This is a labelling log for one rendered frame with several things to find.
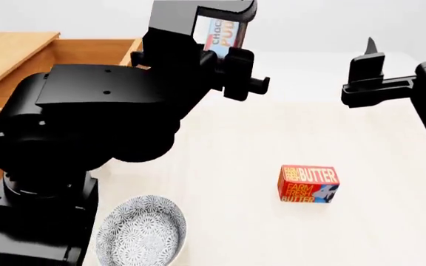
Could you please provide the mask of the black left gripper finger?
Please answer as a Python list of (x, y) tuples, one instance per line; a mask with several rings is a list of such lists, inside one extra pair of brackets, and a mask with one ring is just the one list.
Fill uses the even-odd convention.
[(200, 0), (154, 0), (143, 36), (144, 52), (200, 52), (203, 50), (193, 39)]
[(206, 43), (200, 54), (203, 94), (223, 92), (229, 99), (245, 101), (250, 92), (258, 93), (258, 80), (251, 77), (254, 53), (242, 48), (248, 23), (231, 19), (210, 19)]

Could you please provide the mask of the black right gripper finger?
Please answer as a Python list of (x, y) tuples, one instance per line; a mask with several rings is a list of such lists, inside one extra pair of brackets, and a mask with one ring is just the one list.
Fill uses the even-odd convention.
[(385, 54), (378, 51), (376, 42), (369, 37), (364, 54), (350, 62), (348, 83), (382, 82), (384, 61)]

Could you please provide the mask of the chocolate pudding box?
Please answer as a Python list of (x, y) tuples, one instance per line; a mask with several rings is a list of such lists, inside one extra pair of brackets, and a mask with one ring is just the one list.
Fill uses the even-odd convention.
[(202, 50), (211, 50), (218, 58), (224, 58), (231, 47), (242, 47), (247, 26), (247, 22), (198, 16), (193, 37)]

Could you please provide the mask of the wooden cabinet drawer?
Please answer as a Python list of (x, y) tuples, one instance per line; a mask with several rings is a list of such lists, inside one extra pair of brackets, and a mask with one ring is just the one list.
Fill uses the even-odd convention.
[(129, 52), (140, 50), (136, 39), (52, 38), (25, 46), (17, 56), (0, 55), (0, 110), (22, 79), (37, 72), (48, 72), (55, 64), (127, 64)]

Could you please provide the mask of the red butter box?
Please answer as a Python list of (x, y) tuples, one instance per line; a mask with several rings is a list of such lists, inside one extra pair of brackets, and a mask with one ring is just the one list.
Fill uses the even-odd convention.
[(283, 202), (331, 203), (339, 185), (333, 167), (284, 165), (280, 168), (277, 190)]

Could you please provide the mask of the blue white patterned bowl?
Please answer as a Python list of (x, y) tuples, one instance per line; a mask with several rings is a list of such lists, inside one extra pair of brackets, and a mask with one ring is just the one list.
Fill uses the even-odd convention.
[(183, 251), (187, 223), (176, 203), (148, 194), (114, 208), (96, 234), (100, 266), (172, 266)]

